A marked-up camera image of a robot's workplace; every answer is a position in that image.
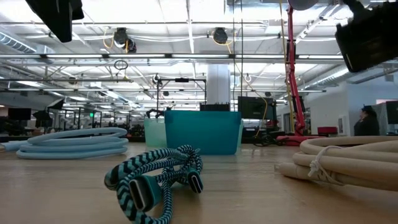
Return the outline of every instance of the person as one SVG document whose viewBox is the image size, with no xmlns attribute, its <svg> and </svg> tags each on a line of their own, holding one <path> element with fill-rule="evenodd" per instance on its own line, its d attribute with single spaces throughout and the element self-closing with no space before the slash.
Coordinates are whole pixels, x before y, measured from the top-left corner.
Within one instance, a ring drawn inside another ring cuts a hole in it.
<svg viewBox="0 0 398 224">
<path fill-rule="evenodd" d="M 361 112 L 361 119 L 354 125 L 355 136 L 378 136 L 379 121 L 372 106 L 364 106 Z"/>
</svg>

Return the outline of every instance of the cable connector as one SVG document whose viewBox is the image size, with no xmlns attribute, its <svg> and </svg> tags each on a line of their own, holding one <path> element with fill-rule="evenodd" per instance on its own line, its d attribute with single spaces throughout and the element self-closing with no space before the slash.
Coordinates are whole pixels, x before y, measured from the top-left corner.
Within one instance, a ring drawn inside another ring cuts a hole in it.
<svg viewBox="0 0 398 224">
<path fill-rule="evenodd" d="M 200 175 L 195 169 L 191 168 L 189 170 L 187 179 L 189 186 L 195 193 L 200 194 L 203 191 L 203 184 L 201 182 Z"/>
<path fill-rule="evenodd" d="M 148 212 L 162 200 L 162 189 L 155 177 L 140 175 L 129 183 L 130 194 L 136 209 Z"/>
</svg>

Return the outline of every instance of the red base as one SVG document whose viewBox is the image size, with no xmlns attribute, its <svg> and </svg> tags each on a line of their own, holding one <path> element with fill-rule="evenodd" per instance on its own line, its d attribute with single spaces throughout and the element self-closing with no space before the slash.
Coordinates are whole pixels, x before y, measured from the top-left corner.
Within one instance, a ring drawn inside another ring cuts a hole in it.
<svg viewBox="0 0 398 224">
<path fill-rule="evenodd" d="M 324 136 L 278 136 L 276 140 L 283 141 L 285 146 L 299 146 L 307 139 L 325 138 Z"/>
</svg>

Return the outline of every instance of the hat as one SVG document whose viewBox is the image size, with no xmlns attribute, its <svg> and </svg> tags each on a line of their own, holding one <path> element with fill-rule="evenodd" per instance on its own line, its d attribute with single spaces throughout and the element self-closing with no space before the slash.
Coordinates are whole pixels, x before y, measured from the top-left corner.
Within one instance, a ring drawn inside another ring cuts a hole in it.
<svg viewBox="0 0 398 224">
<path fill-rule="evenodd" d="M 373 109 L 372 106 L 363 105 L 362 111 L 366 112 L 367 114 L 369 114 L 371 116 L 377 116 L 377 113 L 375 112 L 375 110 Z"/>
</svg>

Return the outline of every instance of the light blue coiled hose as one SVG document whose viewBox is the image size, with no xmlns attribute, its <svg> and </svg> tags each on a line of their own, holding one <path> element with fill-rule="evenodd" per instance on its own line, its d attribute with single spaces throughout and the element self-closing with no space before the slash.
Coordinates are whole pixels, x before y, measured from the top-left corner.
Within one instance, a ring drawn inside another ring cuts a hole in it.
<svg viewBox="0 0 398 224">
<path fill-rule="evenodd" d="M 84 138 L 73 136 L 109 134 Z M 127 151 L 127 134 L 123 128 L 94 128 L 44 134 L 21 142 L 3 143 L 6 151 L 17 151 L 21 159 L 84 159 L 120 154 Z"/>
</svg>

